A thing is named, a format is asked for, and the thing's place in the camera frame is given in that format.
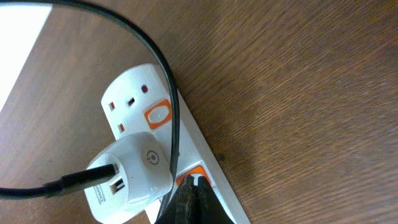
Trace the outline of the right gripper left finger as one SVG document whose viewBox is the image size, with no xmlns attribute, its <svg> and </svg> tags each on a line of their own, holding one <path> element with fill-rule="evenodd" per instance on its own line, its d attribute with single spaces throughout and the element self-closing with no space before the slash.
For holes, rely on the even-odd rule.
<svg viewBox="0 0 398 224">
<path fill-rule="evenodd" d="M 176 190 L 165 211 L 155 224 L 197 224 L 197 186 L 194 177 L 186 176 Z"/>
</svg>

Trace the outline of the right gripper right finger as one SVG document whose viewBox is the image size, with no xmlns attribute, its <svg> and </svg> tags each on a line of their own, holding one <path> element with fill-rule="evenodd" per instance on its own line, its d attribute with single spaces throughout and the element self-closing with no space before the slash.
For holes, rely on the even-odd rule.
<svg viewBox="0 0 398 224">
<path fill-rule="evenodd" d="M 203 176 L 198 178 L 196 220 L 199 224 L 234 224 Z"/>
</svg>

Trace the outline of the white power strip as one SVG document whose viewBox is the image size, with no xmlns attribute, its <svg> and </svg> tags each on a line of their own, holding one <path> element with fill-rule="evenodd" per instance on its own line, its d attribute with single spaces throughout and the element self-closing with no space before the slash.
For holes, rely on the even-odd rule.
<svg viewBox="0 0 398 224">
<path fill-rule="evenodd" d="M 143 64 L 126 70 L 106 89 L 102 99 L 116 139 L 151 133 L 167 161 L 171 157 L 172 109 L 166 79 L 160 67 Z M 249 223 L 242 205 L 218 164 L 183 98 L 179 99 L 180 141 L 176 176 L 171 193 L 187 175 L 206 177 L 225 212 L 234 223 Z"/>
</svg>

